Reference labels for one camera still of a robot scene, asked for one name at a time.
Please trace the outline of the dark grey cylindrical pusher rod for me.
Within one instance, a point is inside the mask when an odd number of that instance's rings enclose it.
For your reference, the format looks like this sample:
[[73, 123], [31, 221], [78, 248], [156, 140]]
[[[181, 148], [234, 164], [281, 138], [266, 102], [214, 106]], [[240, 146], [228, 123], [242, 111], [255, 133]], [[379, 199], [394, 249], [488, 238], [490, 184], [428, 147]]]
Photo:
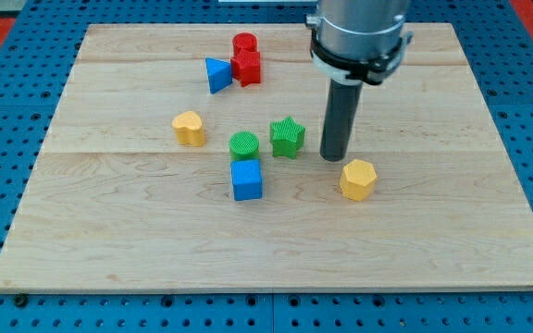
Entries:
[[344, 85], [330, 81], [320, 143], [320, 155], [325, 160], [337, 162], [345, 157], [362, 89], [362, 83]]

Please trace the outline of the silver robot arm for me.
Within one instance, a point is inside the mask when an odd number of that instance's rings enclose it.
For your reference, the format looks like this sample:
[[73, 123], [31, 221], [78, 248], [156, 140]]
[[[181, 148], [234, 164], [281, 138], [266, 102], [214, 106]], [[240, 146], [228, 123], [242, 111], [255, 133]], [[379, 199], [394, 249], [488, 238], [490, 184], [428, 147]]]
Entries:
[[377, 86], [401, 65], [413, 34], [409, 0], [318, 0], [305, 16], [313, 63], [329, 78], [320, 155], [342, 160], [364, 84]]

